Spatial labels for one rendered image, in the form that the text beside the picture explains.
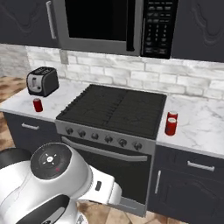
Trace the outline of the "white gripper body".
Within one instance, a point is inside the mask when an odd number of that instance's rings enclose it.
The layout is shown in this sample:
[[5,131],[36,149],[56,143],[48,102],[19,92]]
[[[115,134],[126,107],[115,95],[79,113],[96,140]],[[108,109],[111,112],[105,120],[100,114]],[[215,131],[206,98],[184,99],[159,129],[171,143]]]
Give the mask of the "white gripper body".
[[113,184],[112,192],[110,194],[108,203],[112,205],[118,205],[122,197],[122,188],[115,182]]

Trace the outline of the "red soda can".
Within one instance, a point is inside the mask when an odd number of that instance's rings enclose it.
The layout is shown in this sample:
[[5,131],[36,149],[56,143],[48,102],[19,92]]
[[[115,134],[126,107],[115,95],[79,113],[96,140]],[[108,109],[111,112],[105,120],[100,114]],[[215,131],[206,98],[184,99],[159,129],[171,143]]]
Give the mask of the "red soda can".
[[174,118],[176,121],[178,120],[178,113],[176,111],[170,111],[167,114],[167,120],[169,118]]
[[34,106],[34,108],[37,112],[42,112],[43,111],[42,102],[39,98],[35,98],[33,100],[33,106]]
[[173,117],[169,117],[165,126],[165,134],[168,136],[173,136],[176,132],[177,120]]

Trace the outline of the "black oven door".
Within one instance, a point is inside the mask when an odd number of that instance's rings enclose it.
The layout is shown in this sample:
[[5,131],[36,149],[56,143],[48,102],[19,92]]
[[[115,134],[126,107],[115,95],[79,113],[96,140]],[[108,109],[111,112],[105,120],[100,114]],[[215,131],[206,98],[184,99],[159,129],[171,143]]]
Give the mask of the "black oven door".
[[122,198],[118,205],[112,206],[124,212],[144,217],[147,208],[148,184],[151,172],[151,156],[133,150],[126,150],[103,143],[67,137],[69,140],[105,151],[113,151],[129,156],[147,156],[144,162],[127,162],[112,157],[77,150],[84,160],[95,169],[105,172],[115,178],[122,188]]

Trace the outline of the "dark drawer front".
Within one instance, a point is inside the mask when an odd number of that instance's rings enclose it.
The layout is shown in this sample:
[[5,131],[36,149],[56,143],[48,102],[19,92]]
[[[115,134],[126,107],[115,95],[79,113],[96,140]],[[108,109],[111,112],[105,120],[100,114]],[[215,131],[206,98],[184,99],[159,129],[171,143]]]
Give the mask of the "dark drawer front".
[[[214,166],[215,170],[206,171],[190,167],[187,165],[187,160],[200,165]],[[156,167],[163,167],[176,172],[183,172],[194,176],[203,177],[205,179],[224,182],[224,159],[222,158],[210,157],[198,153],[157,145],[154,165]]]
[[[18,148],[26,149],[34,153],[43,144],[57,143],[60,141],[60,135],[57,133],[54,122],[6,112],[3,113],[3,116],[9,127],[13,142]],[[39,126],[39,129],[24,128],[21,126],[22,123]]]

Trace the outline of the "dark base cupboard door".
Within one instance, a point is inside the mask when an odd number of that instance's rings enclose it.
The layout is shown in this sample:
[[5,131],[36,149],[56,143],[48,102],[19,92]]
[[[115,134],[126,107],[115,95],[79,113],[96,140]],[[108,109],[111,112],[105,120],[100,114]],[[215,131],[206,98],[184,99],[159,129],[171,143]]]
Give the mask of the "dark base cupboard door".
[[[159,170],[161,177],[155,194]],[[224,184],[155,168],[150,182],[148,210],[188,224],[224,224]]]

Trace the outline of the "black hob with grey panel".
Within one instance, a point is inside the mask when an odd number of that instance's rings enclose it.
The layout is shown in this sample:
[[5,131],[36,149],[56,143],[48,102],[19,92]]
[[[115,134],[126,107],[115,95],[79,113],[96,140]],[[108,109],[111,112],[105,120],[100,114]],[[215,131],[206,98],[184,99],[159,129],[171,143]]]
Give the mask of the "black hob with grey panel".
[[[155,150],[165,101],[164,94],[91,84],[60,112],[55,125],[63,137],[151,154]],[[71,135],[67,134],[66,127],[73,129]],[[79,130],[84,130],[86,135],[80,137]],[[99,135],[97,140],[92,139],[93,133]],[[113,141],[106,143],[105,136],[113,137]],[[118,143],[120,139],[127,141],[124,147]],[[141,143],[142,149],[136,150],[134,142]]]

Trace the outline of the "black and silver toaster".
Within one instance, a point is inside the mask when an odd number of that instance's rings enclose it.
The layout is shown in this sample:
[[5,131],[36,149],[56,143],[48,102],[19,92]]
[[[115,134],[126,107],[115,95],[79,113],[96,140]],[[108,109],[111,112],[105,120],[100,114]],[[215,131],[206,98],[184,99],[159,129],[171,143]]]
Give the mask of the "black and silver toaster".
[[47,97],[59,88],[57,70],[41,66],[27,74],[26,86],[30,95]]

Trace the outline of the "black and grey microwave oven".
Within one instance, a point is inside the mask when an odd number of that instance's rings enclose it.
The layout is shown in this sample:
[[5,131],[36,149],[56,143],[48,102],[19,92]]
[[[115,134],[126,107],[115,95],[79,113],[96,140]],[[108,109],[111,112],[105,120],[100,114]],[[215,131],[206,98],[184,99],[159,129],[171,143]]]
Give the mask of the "black and grey microwave oven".
[[136,0],[134,52],[126,50],[127,0],[53,0],[65,50],[168,59],[179,0]]

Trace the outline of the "grey wall socket plate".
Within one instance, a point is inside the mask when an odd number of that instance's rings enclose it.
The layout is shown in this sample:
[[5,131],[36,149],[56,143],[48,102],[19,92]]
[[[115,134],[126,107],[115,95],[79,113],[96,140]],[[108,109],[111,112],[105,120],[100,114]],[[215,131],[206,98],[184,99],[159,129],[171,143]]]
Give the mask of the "grey wall socket plate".
[[60,55],[60,61],[62,64],[67,65],[68,64],[68,55],[67,51],[60,49],[59,50],[59,55]]

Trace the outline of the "dark wall cupboard door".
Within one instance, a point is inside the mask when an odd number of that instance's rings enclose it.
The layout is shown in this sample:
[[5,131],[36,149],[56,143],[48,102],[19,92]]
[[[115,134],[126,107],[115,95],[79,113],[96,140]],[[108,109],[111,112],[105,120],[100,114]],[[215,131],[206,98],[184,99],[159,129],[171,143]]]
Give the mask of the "dark wall cupboard door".
[[[46,2],[52,1],[52,39]],[[53,0],[0,0],[0,44],[59,48]]]
[[178,0],[171,56],[224,63],[224,0]]

